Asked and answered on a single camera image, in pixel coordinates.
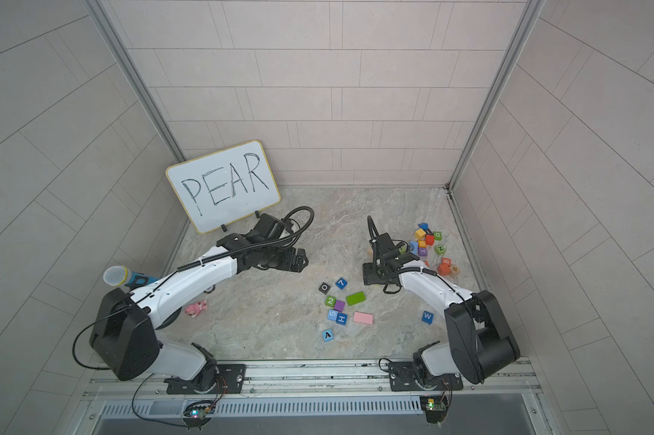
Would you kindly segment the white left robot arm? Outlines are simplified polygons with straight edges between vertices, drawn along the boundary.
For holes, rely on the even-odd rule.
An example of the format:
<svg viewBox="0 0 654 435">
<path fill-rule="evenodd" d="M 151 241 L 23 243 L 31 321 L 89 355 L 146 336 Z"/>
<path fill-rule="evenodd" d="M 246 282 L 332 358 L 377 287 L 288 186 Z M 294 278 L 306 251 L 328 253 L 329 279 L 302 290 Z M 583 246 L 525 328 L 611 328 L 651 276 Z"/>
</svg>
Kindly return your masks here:
<svg viewBox="0 0 654 435">
<path fill-rule="evenodd" d="M 129 292 L 113 289 L 101 301 L 90 346 L 120 381 L 158 373 L 188 390 L 211 390 L 219 376 L 214 357 L 199 344 L 167 343 L 157 330 L 198 295 L 246 270 L 303 271 L 309 261 L 296 243 L 308 227 L 292 213 L 282 219 L 263 213 L 252 230 L 227 234 L 170 275 Z"/>
</svg>

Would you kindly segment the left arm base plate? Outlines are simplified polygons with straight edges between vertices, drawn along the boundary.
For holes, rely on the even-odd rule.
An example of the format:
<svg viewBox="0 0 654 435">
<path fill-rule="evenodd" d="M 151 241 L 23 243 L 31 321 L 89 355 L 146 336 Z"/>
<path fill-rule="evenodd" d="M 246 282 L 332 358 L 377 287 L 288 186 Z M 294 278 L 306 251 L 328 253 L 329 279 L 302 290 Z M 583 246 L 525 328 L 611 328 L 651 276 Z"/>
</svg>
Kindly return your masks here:
<svg viewBox="0 0 654 435">
<path fill-rule="evenodd" d="M 243 389 L 246 364 L 216 364 L 196 378 L 185 381 L 177 377 L 164 380 L 167 394 L 239 394 Z"/>
</svg>

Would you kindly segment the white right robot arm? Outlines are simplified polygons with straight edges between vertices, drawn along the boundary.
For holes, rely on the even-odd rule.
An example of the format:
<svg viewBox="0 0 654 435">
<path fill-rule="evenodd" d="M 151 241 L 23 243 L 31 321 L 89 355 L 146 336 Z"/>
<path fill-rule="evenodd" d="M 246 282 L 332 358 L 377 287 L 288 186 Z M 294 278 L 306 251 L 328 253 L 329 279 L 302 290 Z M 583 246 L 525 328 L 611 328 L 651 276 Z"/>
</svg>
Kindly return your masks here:
<svg viewBox="0 0 654 435">
<path fill-rule="evenodd" d="M 428 388 L 456 373 L 471 384 L 482 384 L 521 356 L 492 293 L 474 293 L 449 282 L 415 254 L 401 252 L 403 246 L 394 244 L 388 234 L 372 236 L 370 246 L 372 261 L 362 268 L 365 285 L 408 290 L 444 317 L 448 342 L 424 346 L 413 355 L 419 385 Z"/>
</svg>

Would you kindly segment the blue A block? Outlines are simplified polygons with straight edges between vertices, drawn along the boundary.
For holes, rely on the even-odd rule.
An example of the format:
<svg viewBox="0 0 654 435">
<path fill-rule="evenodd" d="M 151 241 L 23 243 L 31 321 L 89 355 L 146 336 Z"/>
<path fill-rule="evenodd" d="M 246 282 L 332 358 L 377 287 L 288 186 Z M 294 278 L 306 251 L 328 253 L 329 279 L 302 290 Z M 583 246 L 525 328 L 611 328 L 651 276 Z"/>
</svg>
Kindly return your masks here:
<svg viewBox="0 0 654 435">
<path fill-rule="evenodd" d="M 322 332 L 322 339 L 325 343 L 328 343 L 334 339 L 334 334 L 332 329 L 328 329 Z"/>
</svg>

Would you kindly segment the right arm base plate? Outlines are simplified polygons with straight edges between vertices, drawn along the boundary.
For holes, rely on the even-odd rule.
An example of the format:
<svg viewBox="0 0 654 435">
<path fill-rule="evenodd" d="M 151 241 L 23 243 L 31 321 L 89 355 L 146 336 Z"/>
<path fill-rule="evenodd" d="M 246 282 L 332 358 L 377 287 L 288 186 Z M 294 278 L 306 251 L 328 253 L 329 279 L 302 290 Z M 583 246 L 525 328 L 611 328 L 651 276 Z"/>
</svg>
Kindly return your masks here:
<svg viewBox="0 0 654 435">
<path fill-rule="evenodd" d="M 415 374 L 413 362 L 380 362 L 379 368 L 388 374 L 390 391 L 401 392 L 457 392 L 464 389 L 462 379 L 457 373 L 446 373 L 433 380 L 420 381 Z"/>
</svg>

